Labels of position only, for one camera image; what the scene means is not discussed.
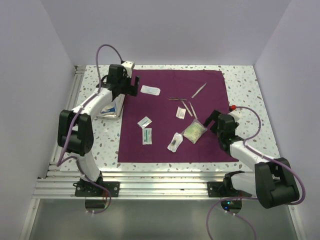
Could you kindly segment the green-print glove bag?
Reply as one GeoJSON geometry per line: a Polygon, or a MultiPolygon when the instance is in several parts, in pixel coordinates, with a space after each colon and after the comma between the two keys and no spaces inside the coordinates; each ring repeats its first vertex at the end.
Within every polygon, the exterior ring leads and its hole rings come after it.
{"type": "Polygon", "coordinates": [[[208,129],[202,125],[197,119],[182,132],[182,136],[187,138],[191,143],[195,144],[208,129]]]}

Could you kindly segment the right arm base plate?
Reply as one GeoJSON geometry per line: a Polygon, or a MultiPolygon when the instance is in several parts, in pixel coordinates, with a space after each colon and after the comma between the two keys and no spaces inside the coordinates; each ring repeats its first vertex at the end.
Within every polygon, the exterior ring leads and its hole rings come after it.
{"type": "Polygon", "coordinates": [[[242,195],[238,190],[226,189],[222,181],[208,181],[207,194],[209,198],[240,197],[242,195]]]}

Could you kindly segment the green-print long packet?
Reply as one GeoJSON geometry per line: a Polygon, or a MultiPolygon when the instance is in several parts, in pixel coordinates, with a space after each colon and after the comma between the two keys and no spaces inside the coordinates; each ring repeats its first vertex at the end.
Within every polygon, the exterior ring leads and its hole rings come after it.
{"type": "Polygon", "coordinates": [[[142,129],[142,144],[151,145],[152,144],[152,128],[142,129]]]}

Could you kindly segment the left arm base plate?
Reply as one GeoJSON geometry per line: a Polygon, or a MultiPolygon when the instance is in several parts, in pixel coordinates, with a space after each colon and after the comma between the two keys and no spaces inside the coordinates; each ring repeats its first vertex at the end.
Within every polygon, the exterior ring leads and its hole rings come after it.
{"type": "Polygon", "coordinates": [[[78,182],[74,182],[72,185],[75,187],[74,195],[76,197],[105,197],[106,191],[102,189],[104,188],[109,191],[108,196],[113,198],[118,197],[120,191],[120,182],[118,181],[103,181],[99,184],[100,187],[98,187],[81,179],[78,182]]]}

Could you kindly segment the white square blue-text sachet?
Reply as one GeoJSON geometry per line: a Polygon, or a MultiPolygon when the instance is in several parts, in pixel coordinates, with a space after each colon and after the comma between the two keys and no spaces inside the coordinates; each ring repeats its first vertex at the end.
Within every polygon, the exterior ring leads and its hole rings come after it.
{"type": "Polygon", "coordinates": [[[149,118],[149,117],[147,117],[147,116],[145,116],[143,119],[141,119],[137,124],[142,128],[142,129],[144,129],[144,128],[146,128],[149,124],[151,124],[152,123],[152,120],[149,118]]]}

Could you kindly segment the clear pouch with blue label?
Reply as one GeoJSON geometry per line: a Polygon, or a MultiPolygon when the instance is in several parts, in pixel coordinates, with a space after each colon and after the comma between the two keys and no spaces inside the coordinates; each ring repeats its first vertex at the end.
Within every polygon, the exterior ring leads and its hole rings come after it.
{"type": "Polygon", "coordinates": [[[107,116],[107,117],[115,117],[117,115],[117,101],[114,100],[110,104],[106,105],[101,111],[100,114],[102,116],[107,116]]]}

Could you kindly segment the clear pouch with black item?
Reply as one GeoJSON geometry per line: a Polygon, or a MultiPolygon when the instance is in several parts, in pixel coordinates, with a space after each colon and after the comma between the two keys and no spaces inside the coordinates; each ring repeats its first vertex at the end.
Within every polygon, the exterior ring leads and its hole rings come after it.
{"type": "Polygon", "coordinates": [[[171,142],[167,146],[167,149],[172,153],[175,153],[182,142],[183,142],[183,135],[181,133],[176,132],[173,135],[171,142]]]}

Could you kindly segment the white blue-print sachet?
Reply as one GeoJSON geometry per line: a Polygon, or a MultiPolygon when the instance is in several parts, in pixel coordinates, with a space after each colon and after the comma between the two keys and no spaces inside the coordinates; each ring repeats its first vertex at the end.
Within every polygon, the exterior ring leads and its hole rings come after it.
{"type": "Polygon", "coordinates": [[[143,94],[159,96],[161,90],[158,87],[152,87],[152,86],[143,85],[141,87],[141,89],[140,89],[140,92],[143,93],[143,94]]]}

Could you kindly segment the small white packet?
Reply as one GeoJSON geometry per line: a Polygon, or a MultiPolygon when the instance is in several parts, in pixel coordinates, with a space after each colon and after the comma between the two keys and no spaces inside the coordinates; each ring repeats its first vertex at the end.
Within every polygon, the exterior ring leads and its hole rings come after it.
{"type": "Polygon", "coordinates": [[[185,118],[185,114],[186,114],[186,109],[185,108],[181,108],[181,107],[177,108],[176,117],[178,119],[184,119],[185,118]]]}

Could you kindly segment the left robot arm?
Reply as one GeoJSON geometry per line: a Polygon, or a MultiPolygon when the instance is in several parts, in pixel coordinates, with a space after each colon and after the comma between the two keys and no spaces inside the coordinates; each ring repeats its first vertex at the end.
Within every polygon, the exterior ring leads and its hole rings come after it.
{"type": "Polygon", "coordinates": [[[140,78],[135,77],[134,84],[131,84],[134,67],[135,64],[131,61],[111,64],[107,75],[98,75],[98,85],[84,102],[59,114],[57,144],[62,150],[57,166],[69,159],[75,159],[81,178],[88,182],[87,192],[95,197],[103,193],[104,184],[98,180],[101,171],[92,154],[92,122],[102,108],[112,103],[119,95],[137,96],[140,78]]]}

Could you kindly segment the straight steel tweezers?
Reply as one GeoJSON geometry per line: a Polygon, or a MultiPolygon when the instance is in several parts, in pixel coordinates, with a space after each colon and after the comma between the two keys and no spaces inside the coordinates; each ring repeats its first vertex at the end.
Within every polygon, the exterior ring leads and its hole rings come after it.
{"type": "Polygon", "coordinates": [[[192,96],[191,98],[194,99],[197,94],[200,93],[200,91],[207,85],[207,83],[203,84],[192,96]]]}

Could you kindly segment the curved steel tweezers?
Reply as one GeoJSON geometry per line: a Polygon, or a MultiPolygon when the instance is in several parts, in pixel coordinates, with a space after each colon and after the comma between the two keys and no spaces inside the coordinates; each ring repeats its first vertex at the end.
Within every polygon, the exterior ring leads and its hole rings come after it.
{"type": "Polygon", "coordinates": [[[190,111],[190,109],[188,108],[188,106],[187,106],[187,104],[185,103],[185,101],[184,101],[184,100],[181,100],[181,102],[182,102],[183,106],[185,107],[186,111],[188,112],[188,114],[189,114],[191,117],[193,117],[193,114],[192,114],[192,112],[190,111]]]}
{"type": "Polygon", "coordinates": [[[198,119],[198,116],[197,116],[197,114],[196,114],[196,112],[195,112],[195,109],[194,109],[192,103],[191,103],[190,101],[188,101],[188,103],[189,103],[189,105],[190,105],[190,108],[191,108],[191,110],[192,110],[192,114],[193,114],[194,118],[197,120],[197,119],[198,119]]]}

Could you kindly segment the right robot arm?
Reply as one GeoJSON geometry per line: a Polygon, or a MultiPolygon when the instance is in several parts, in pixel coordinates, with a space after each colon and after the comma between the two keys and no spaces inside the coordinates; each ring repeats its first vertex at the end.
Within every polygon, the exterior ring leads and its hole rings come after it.
{"type": "Polygon", "coordinates": [[[221,182],[207,182],[209,197],[236,198],[255,197],[266,209],[280,205],[298,205],[305,200],[306,188],[284,158],[272,158],[248,144],[236,134],[239,116],[236,106],[230,113],[214,110],[204,126],[217,136],[220,148],[230,157],[241,161],[252,171],[228,172],[221,182]]]}

